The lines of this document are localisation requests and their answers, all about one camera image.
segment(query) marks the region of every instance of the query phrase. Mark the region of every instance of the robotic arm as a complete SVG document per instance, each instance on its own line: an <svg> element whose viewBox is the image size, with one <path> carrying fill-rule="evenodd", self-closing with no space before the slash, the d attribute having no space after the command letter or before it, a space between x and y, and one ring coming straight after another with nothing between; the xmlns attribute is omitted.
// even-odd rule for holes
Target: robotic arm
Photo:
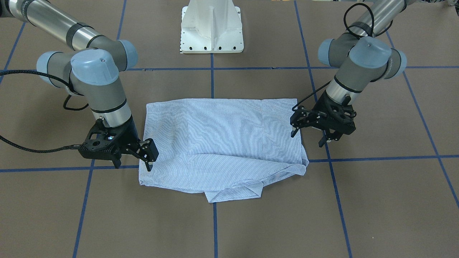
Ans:
<svg viewBox="0 0 459 258"><path fill-rule="evenodd" d="M41 28L74 52L46 52L37 71L54 75L68 84L41 76L70 95L85 96L96 119L79 153L84 158L111 160L116 168L121 155L145 162L151 171L158 150L153 139L141 141L124 94L119 72L137 63L137 51L127 40L113 41L46 0L0 0L0 17L15 17Z"/></svg>
<svg viewBox="0 0 459 258"><path fill-rule="evenodd" d="M325 131L319 141L319 147L322 147L356 129L353 119L357 113L352 104L368 83L393 78L406 68L403 52L389 48L375 37L384 33L394 17L413 2L415 0L379 0L371 8L365 6L369 12L351 26L345 24L345 33L337 39L326 39L320 45L320 61L339 69L324 85L328 86L312 110L304 106L293 110L290 118L292 137L300 128L314 127Z"/></svg>

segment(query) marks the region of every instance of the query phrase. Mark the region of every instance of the folded cloth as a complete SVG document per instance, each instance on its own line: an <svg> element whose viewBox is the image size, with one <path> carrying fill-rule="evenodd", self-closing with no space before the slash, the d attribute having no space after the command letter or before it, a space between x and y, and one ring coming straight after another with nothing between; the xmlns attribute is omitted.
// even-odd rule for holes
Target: folded cloth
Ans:
<svg viewBox="0 0 459 258"><path fill-rule="evenodd" d="M300 134L290 137L296 99L182 99L147 104L144 139L159 157L141 185L206 194L209 202L261 197L264 186L309 161Z"/></svg>

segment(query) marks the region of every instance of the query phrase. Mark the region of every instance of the light blue cap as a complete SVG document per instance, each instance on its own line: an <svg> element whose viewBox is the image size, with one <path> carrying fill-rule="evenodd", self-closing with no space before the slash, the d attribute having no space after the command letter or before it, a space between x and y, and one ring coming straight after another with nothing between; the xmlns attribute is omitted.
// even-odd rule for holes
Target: light blue cap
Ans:
<svg viewBox="0 0 459 258"><path fill-rule="evenodd" d="M126 57L127 57L127 66L126 70L129 68L134 67L137 64L137 61L139 60L139 55L137 54L137 50L135 49L134 45L127 41L127 40L118 40L123 44L124 50L126 51Z"/></svg>
<svg viewBox="0 0 459 258"><path fill-rule="evenodd" d="M407 61L408 61L405 53L401 52L400 50L396 50L396 49L395 51L397 51L400 54L400 68L398 69L398 72L394 76L392 76L392 78L400 75L401 73L403 73L403 71L405 71Z"/></svg>
<svg viewBox="0 0 459 258"><path fill-rule="evenodd" d="M58 51L49 51L49 52L46 52L44 54L42 54L38 60L37 60L37 72L41 72L41 73L48 73L48 62L50 61L51 59L51 56L54 55L55 53L62 53L62 52L58 52ZM53 85L54 87L58 88L57 86L55 86L51 80L48 78L48 77L45 77L45 76L41 76L40 75L40 78L42 80L44 80L44 82L46 83L49 83L51 85Z"/></svg>
<svg viewBox="0 0 459 258"><path fill-rule="evenodd" d="M333 39L326 39L320 44L319 51L317 52L317 56L322 64L330 66L330 59L329 59L329 51L330 45Z"/></svg>
<svg viewBox="0 0 459 258"><path fill-rule="evenodd" d="M71 60L75 77L90 85L108 85L118 79L118 67L109 52L88 49L75 54Z"/></svg>
<svg viewBox="0 0 459 258"><path fill-rule="evenodd" d="M375 69L385 65L391 54L391 48L384 42L366 36L351 49L349 57L358 66Z"/></svg>

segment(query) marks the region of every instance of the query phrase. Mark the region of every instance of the table surface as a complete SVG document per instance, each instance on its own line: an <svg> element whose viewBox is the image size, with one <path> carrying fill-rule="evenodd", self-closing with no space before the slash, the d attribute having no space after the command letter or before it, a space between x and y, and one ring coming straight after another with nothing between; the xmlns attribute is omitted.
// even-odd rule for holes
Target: table surface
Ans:
<svg viewBox="0 0 459 258"><path fill-rule="evenodd" d="M317 49L344 31L353 4L234 0L244 52L185 55L187 0L52 3L135 45L139 63L120 77L140 135L151 102L303 98L336 73ZM365 89L352 135L318 148L321 132L303 129L306 175L269 185L258 199L209 204L203 194L139 186L135 158L114 169L76 151L34 154L0 143L0 257L456 257L458 24L444 2L397 16L379 39L406 54L406 72ZM16 19L1 19L0 28L4 70L35 69L44 52L70 51ZM66 92L38 76L0 83L0 132L20 145L81 143L94 123L90 110L63 110Z"/></svg>

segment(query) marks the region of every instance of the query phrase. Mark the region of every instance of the white mounting base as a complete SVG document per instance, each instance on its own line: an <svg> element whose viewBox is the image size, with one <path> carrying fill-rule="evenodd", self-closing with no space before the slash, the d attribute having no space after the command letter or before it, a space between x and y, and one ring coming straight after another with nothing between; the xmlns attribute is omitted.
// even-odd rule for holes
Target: white mounting base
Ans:
<svg viewBox="0 0 459 258"><path fill-rule="evenodd" d="M190 0L182 9L180 52L241 53L241 9L232 0Z"/></svg>

